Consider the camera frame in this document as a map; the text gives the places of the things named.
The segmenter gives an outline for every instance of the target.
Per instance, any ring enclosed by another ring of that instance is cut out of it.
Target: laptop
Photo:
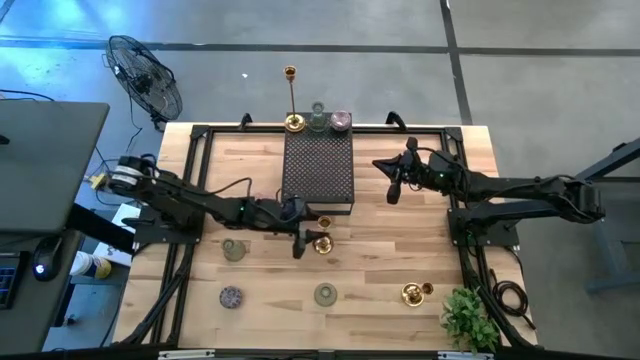
[[[62,230],[109,105],[0,100],[0,233]]]

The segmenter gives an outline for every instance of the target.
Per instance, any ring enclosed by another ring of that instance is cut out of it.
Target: green plant
[[[489,348],[492,352],[498,344],[498,327],[487,316],[487,312],[478,294],[470,289],[453,289],[453,295],[447,297],[442,314],[442,327],[447,336],[453,339],[453,347],[459,351]]]

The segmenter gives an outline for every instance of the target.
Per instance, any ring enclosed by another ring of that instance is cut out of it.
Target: concrete floor
[[[640,3],[633,0],[449,4],[459,46],[640,46]],[[0,41],[105,40],[112,34],[188,44],[447,44],[438,0],[15,0],[0,23]],[[329,109],[351,110],[356,122],[381,122],[396,110],[409,123],[461,124],[449,55],[400,52],[155,55],[176,74],[184,101],[179,121],[239,121],[245,112],[256,121],[280,119],[288,106],[281,69],[295,64],[300,106],[322,100]],[[125,151],[135,129],[128,97],[103,67],[101,54],[0,48],[0,74],[3,88],[108,102],[111,113],[98,146],[113,158]],[[473,123],[489,126],[503,176],[576,173],[640,133],[640,57],[464,55],[461,70]],[[134,120],[145,129],[132,153],[157,152],[161,135],[135,104]],[[637,175],[640,169],[631,163],[624,171]],[[78,202],[104,207],[85,188]],[[628,212],[638,209],[633,204],[625,205]],[[640,289],[593,296],[583,289],[588,279],[605,275],[592,227],[552,219],[523,221],[518,230],[540,343],[553,350],[638,357]],[[51,347],[95,346],[96,339],[79,338],[84,340]]]

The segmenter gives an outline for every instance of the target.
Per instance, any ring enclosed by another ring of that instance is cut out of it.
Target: fan grille
[[[129,96],[151,114],[170,121],[182,112],[182,98],[170,70],[140,42],[129,36],[112,36],[107,61]]]

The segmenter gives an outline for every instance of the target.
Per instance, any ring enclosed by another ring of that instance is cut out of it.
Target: wooden table
[[[158,166],[181,175],[193,123],[167,126]],[[469,167],[497,176],[489,131],[464,126]],[[253,194],[273,197],[281,185],[283,134],[217,134],[213,141],[207,190],[245,176]],[[438,137],[417,136],[420,146],[440,148]],[[181,348],[442,350],[451,342],[440,327],[442,302],[462,286],[460,261],[451,246],[445,212],[448,198],[403,187],[398,205],[388,205],[388,179],[371,161],[402,152],[407,136],[354,135],[356,201],[350,216],[334,217],[330,229],[336,246],[328,255],[311,246],[301,260],[291,256],[288,236],[227,230],[207,216],[191,270]],[[200,164],[196,161],[192,182]],[[236,186],[223,195],[244,196]],[[225,260],[220,242],[243,240],[249,249],[238,263]],[[129,335],[158,296],[166,245],[147,247],[132,264],[114,340]],[[500,280],[523,285],[513,256],[487,248],[487,260]],[[331,307],[313,300],[315,287],[329,282],[338,290]],[[416,308],[400,298],[408,282],[430,282],[434,292]],[[242,289],[236,310],[223,308],[218,295],[228,285]],[[169,332],[173,300],[168,305],[163,339]],[[521,318],[509,318],[521,334],[536,342]]]

